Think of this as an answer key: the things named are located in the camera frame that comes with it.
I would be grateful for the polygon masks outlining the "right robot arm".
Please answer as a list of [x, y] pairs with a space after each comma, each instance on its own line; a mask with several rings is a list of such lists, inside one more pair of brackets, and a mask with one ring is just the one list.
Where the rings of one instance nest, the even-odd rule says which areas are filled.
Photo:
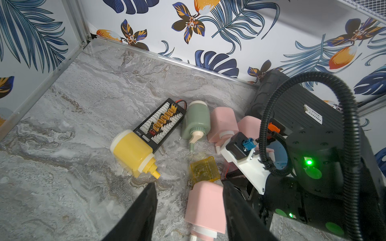
[[[266, 155], [270, 116], [285, 92], [307, 80], [334, 92], [342, 107], [341, 125], [292, 132], [284, 142], [287, 166], [278, 170]], [[329, 73], [306, 72], [283, 82], [264, 108], [258, 144], [261, 162], [272, 175], [295, 172], [305, 192], [299, 219], [352, 241], [385, 240], [383, 175], [360, 127], [354, 95], [343, 80]]]

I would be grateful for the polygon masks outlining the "blue pencil sharpener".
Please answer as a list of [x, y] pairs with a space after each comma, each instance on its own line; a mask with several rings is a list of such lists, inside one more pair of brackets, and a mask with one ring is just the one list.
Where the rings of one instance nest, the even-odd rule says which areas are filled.
[[279, 141], [274, 141], [267, 146], [267, 150], [272, 149], [273, 152], [268, 155], [271, 157], [277, 169], [284, 169], [287, 165], [287, 153], [285, 148]]

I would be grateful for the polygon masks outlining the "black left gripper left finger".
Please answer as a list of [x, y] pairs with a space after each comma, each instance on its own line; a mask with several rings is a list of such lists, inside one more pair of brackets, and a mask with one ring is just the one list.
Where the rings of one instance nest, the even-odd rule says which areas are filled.
[[150, 241], [153, 234], [157, 202], [155, 184], [150, 183], [103, 240]]

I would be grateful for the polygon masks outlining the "green pencil sharpener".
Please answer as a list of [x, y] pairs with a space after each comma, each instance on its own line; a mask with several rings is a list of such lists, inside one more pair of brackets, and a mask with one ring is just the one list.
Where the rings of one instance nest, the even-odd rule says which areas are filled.
[[190, 152], [194, 152], [195, 143], [211, 130], [208, 105], [201, 100], [191, 102], [183, 119], [181, 137], [189, 140]]

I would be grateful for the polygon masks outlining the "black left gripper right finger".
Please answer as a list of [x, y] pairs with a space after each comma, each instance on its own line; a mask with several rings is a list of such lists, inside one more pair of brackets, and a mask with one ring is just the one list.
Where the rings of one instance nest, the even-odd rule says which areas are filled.
[[230, 181], [223, 181], [223, 202], [230, 241], [276, 241]]

